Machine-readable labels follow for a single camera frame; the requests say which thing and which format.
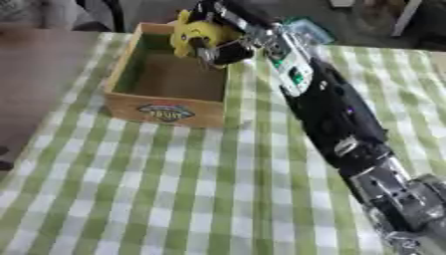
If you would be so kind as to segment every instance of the gingham tablecloth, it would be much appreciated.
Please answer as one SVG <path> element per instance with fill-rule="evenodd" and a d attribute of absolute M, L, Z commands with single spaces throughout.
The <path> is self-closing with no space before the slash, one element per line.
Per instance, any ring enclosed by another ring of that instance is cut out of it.
<path fill-rule="evenodd" d="M 102 86 L 127 39 L 101 36 L 1 183 L 4 254 L 385 253 L 260 55 L 230 68 L 231 127 L 138 124 L 104 110 Z M 390 129 L 410 172 L 446 176 L 446 89 L 426 52 L 329 47 L 322 56 Z"/>

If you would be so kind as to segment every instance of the box label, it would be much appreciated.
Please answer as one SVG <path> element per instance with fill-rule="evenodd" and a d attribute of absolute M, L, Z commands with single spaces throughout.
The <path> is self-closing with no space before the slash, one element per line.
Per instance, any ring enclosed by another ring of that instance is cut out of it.
<path fill-rule="evenodd" d="M 137 110 L 165 123 L 174 123 L 195 116 L 195 113 L 184 106 L 146 105 Z"/>

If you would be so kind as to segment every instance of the robotic arm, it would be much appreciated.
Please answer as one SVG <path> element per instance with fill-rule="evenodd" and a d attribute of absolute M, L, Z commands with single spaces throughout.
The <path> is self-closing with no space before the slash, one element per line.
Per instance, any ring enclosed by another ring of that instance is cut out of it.
<path fill-rule="evenodd" d="M 201 0 L 180 14 L 171 43 L 177 56 L 214 66 L 263 49 L 291 111 L 381 238 L 400 255 L 446 254 L 446 184 L 431 174 L 409 176 L 353 86 L 266 17 L 240 0 Z"/>

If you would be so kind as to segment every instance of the chair leg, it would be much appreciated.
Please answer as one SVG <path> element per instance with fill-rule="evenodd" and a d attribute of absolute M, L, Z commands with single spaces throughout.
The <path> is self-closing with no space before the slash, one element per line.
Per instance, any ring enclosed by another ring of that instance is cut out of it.
<path fill-rule="evenodd" d="M 78 26 L 74 27 L 73 30 L 74 31 L 94 31 L 94 32 L 111 32 L 112 31 L 103 23 L 97 22 L 97 21 L 92 21 L 92 22 L 78 25 Z"/>
<path fill-rule="evenodd" d="M 125 32 L 124 17 L 122 7 L 119 0 L 104 0 L 104 3 L 111 9 L 111 14 L 114 22 L 114 30 L 118 33 Z"/>
<path fill-rule="evenodd" d="M 86 9 L 86 0 L 76 0 L 76 3 L 82 8 Z"/>
<path fill-rule="evenodd" d="M 0 155 L 4 155 L 8 153 L 9 149 L 5 146 L 0 146 Z M 0 171 L 7 171 L 11 170 L 14 167 L 14 165 L 10 162 L 3 161 L 0 158 Z"/>

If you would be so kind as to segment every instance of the wooden crate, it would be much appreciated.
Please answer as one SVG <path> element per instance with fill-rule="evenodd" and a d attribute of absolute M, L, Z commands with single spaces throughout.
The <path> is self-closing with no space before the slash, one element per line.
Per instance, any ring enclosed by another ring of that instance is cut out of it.
<path fill-rule="evenodd" d="M 226 70 L 204 70 L 173 55 L 170 25 L 141 23 L 105 87 L 120 119 L 195 128 L 223 126 Z"/>

